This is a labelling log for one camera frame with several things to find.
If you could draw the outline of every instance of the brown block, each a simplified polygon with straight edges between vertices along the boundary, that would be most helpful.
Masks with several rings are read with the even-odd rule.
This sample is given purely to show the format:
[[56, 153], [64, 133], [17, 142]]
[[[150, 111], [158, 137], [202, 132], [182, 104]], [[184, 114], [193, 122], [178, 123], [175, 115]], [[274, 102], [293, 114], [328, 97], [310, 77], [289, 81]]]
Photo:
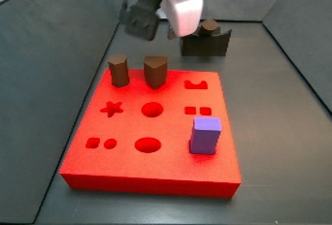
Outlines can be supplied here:
[[152, 89], [158, 89], [167, 77], [167, 57], [147, 56], [144, 58], [144, 81]]
[[115, 87], [123, 87], [130, 83], [127, 57], [122, 54], [112, 55], [108, 58], [108, 70], [111, 72], [111, 84]]
[[199, 35], [211, 35], [219, 28], [219, 24], [214, 19], [206, 19], [199, 27]]

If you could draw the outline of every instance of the dark gray table surface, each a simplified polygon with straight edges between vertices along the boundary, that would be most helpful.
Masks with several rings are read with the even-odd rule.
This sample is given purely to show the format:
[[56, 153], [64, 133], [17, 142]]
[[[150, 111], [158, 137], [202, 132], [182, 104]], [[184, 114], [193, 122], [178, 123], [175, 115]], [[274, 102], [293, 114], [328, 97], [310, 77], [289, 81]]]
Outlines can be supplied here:
[[[166, 23], [152, 42], [119, 26], [107, 56], [123, 53], [142, 68], [146, 55], [167, 55], [168, 69], [221, 74], [242, 173], [233, 199], [77, 191], [56, 175], [36, 223], [332, 223], [330, 114], [263, 25], [229, 28], [226, 57], [180, 57]], [[105, 60], [95, 86], [104, 68]]]

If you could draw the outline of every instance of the circular hole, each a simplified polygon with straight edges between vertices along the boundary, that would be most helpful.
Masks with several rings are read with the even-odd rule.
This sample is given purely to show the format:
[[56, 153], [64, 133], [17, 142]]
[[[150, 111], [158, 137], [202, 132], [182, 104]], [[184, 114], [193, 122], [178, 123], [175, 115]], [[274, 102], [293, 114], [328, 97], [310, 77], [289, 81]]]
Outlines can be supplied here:
[[160, 142], [151, 137], [144, 137], [136, 140], [135, 148], [139, 152], [151, 153], [160, 148]]
[[114, 149], [116, 146], [116, 140], [115, 139], [105, 140], [105, 142], [103, 143], [103, 146], [105, 149]]
[[99, 147], [99, 142], [100, 142], [99, 138], [89, 138], [87, 143], [85, 143], [85, 147], [91, 148], [91, 149], [95, 149], [95, 148]]
[[162, 105], [155, 102], [146, 103], [142, 106], [142, 113], [147, 117], [158, 117], [163, 112]]

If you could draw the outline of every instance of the purple block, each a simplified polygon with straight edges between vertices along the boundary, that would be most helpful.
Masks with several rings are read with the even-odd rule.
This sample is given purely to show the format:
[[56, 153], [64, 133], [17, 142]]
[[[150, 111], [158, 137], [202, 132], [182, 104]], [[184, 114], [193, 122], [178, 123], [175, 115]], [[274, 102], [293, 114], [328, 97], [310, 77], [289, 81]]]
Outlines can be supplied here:
[[221, 132], [222, 121], [218, 117], [195, 117], [191, 128], [190, 153], [214, 154]]

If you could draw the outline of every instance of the red block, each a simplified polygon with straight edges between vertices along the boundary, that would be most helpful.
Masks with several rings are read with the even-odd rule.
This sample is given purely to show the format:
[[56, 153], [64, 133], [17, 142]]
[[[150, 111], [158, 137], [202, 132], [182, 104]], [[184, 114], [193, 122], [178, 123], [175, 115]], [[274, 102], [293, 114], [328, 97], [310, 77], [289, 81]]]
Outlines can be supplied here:
[[[187, 81], [207, 87], [187, 89]], [[222, 121], [214, 155], [188, 153], [193, 118], [202, 114], [187, 107]], [[122, 88], [105, 70], [60, 174], [73, 189], [230, 198], [241, 175], [218, 74], [168, 71], [154, 90], [142, 70], [130, 70]]]

